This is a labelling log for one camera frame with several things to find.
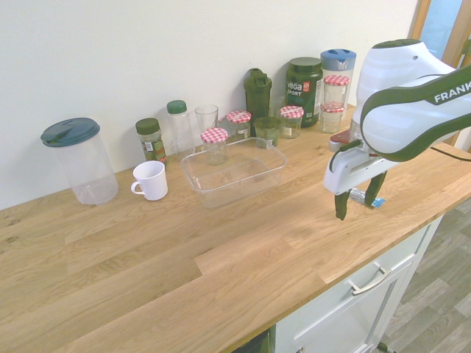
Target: blue pitcher lid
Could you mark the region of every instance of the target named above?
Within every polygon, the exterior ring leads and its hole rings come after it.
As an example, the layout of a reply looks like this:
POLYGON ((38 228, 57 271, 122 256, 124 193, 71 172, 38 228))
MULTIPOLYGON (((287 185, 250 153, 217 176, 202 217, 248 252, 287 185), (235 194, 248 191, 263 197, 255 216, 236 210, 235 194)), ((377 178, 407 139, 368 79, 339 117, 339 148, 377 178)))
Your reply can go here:
POLYGON ((349 71, 355 67, 356 53, 347 49, 330 49, 321 53, 322 68, 329 71, 349 71))
POLYGON ((41 140, 49 147, 66 147, 86 141, 99 131, 100 125, 93 119, 73 118, 48 127, 41 135, 41 140))

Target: white mug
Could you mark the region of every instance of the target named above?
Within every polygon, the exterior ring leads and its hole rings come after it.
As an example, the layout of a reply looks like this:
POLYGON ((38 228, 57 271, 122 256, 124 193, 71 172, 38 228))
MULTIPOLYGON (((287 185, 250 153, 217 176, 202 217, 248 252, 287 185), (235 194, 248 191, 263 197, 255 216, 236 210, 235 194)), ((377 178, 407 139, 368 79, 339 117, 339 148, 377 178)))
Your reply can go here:
POLYGON ((162 199, 169 191, 165 177, 165 165, 157 160, 149 160, 134 168, 132 175, 137 180, 131 185, 131 191, 150 201, 162 199), (140 185, 142 191, 136 191, 140 185))

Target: drawer handle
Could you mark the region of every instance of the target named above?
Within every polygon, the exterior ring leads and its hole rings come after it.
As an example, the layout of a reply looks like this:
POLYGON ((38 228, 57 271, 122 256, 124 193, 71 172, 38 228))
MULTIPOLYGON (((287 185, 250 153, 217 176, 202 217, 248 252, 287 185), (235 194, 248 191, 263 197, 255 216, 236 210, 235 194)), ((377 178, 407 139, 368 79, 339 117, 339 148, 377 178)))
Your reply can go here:
POLYGON ((385 270, 384 268, 380 267, 380 272, 383 274, 383 276, 379 277, 378 279, 364 286, 363 288, 358 288, 354 283, 351 283, 352 289, 353 289, 353 292, 352 292, 353 296, 360 295, 362 293, 367 292, 370 289, 373 289, 374 287, 382 283, 382 281, 384 281, 386 278, 388 278, 391 271, 392 271, 391 269, 385 270))

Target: red checkered lid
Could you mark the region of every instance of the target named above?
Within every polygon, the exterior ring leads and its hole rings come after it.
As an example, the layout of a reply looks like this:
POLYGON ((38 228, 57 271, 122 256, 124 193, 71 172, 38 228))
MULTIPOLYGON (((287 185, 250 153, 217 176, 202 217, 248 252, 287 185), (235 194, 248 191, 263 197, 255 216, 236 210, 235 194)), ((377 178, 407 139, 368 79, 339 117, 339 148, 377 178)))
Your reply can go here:
POLYGON ((201 134, 201 139, 206 143, 218 143, 226 141, 227 131, 220 127, 210 127, 201 134))
POLYGON ((288 105, 280 109, 280 114, 288 119, 301 118, 304 115, 304 109, 295 105, 288 105))
POLYGON ((345 110, 345 107, 339 101, 329 101, 321 104, 321 110, 327 113, 341 113, 345 110))
POLYGON ((235 112, 227 114, 226 117, 231 123, 240 124, 248 122, 252 117, 252 114, 245 110, 236 110, 235 112))
POLYGON ((324 78, 324 83, 332 86, 346 86, 350 83, 350 79, 342 75, 329 75, 324 78))

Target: small object in gripper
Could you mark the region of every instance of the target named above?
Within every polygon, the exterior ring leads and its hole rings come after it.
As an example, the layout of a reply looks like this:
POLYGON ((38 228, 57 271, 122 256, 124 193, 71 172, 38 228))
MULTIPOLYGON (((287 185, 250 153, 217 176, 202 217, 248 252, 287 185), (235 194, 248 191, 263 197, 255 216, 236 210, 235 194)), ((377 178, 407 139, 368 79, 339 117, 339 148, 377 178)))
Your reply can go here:
MULTIPOLYGON (((350 198, 357 202, 360 202, 361 204, 365 204, 365 196, 366 196, 366 191, 363 191, 357 188, 353 188, 350 191, 350 198)), ((373 207, 380 207, 384 202, 385 202, 385 199, 382 199, 381 197, 376 197, 371 205, 373 207)))

